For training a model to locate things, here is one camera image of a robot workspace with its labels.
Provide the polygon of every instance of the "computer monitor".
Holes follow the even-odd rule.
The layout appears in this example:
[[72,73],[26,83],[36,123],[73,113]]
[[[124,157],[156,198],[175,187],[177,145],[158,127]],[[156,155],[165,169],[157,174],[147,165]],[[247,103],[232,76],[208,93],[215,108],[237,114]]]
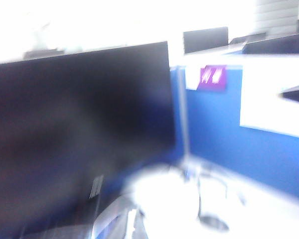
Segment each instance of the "computer monitor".
[[184,53],[228,45],[228,27],[186,31],[183,33]]
[[0,64],[0,235],[174,145],[167,42]]

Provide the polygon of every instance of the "blue partition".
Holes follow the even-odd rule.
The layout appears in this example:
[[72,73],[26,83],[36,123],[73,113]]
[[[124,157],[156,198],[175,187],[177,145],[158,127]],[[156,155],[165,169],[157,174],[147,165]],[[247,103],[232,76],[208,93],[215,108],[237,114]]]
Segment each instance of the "blue partition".
[[186,90],[190,152],[299,197],[299,138],[240,127],[241,85],[229,69],[225,92]]

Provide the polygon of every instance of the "monitor screen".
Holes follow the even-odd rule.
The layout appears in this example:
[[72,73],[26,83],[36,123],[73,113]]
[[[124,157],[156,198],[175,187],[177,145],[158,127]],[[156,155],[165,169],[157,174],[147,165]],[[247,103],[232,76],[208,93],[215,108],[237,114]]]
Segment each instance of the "monitor screen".
[[0,232],[174,144],[167,42],[0,64]]
[[228,45],[228,27],[218,27],[183,33],[184,53]]

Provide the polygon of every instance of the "purple sticky note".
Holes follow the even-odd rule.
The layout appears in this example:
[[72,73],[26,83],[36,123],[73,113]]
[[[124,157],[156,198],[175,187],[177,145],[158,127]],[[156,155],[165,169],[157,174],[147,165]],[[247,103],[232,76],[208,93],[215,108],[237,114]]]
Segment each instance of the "purple sticky note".
[[206,66],[200,69],[197,90],[224,91],[226,89],[226,66]]

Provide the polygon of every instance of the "white paper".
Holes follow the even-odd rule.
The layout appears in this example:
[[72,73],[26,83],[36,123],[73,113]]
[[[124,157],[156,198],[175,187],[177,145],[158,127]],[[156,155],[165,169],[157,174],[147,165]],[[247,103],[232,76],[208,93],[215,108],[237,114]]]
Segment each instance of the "white paper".
[[299,102],[280,93],[299,85],[299,57],[254,57],[243,64],[240,126],[299,137]]

